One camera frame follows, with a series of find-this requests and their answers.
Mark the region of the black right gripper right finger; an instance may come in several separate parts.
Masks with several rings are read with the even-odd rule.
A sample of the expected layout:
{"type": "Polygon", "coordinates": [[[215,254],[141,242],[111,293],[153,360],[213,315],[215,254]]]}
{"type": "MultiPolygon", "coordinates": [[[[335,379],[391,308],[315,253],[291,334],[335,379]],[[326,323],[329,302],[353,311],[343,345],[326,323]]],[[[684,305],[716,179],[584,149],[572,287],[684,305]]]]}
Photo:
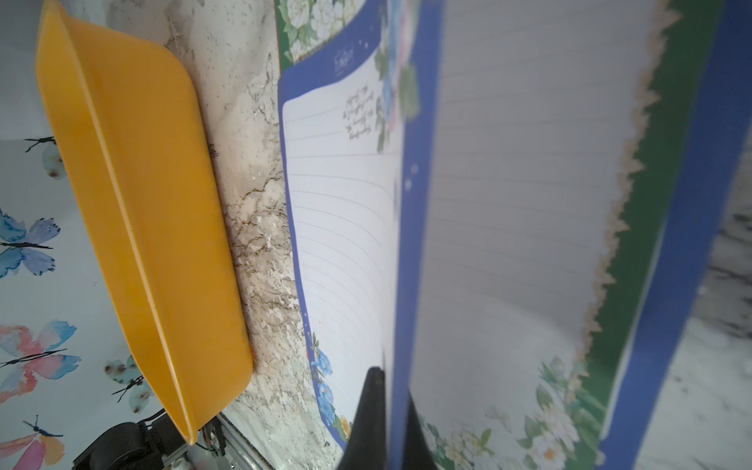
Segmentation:
{"type": "Polygon", "coordinates": [[[405,448],[403,449],[402,470],[437,470],[427,446],[418,413],[412,397],[409,397],[409,413],[405,429],[405,448]]]}

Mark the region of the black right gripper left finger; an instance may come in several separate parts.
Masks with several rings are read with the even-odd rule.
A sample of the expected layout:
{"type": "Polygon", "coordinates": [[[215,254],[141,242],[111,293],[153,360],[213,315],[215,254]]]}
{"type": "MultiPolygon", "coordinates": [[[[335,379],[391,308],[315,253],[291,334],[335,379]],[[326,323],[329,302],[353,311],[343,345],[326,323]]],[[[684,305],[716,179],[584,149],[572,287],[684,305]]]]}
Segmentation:
{"type": "Polygon", "coordinates": [[[337,470],[384,470],[387,465],[385,374],[368,369],[352,425],[352,435],[337,470]]]}

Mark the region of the blue floral stationery paper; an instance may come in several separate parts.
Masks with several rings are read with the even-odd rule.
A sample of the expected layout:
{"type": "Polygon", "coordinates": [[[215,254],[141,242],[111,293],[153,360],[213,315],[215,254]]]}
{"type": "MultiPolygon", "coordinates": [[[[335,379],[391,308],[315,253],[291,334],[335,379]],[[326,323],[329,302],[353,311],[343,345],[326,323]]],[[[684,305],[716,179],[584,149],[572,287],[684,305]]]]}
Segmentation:
{"type": "Polygon", "coordinates": [[[751,4],[724,9],[701,82],[689,148],[636,326],[609,433],[606,469],[632,469],[691,313],[751,121],[751,4]]]}

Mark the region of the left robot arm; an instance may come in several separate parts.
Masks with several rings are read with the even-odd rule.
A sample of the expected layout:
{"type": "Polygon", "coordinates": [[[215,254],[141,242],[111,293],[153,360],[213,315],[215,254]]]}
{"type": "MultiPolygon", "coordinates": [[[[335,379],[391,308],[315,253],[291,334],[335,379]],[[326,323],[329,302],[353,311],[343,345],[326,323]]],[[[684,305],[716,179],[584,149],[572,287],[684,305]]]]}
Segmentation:
{"type": "Polygon", "coordinates": [[[138,422],[105,431],[74,459],[74,470],[217,469],[227,438],[217,417],[201,428],[195,444],[181,436],[162,410],[138,422]]]}

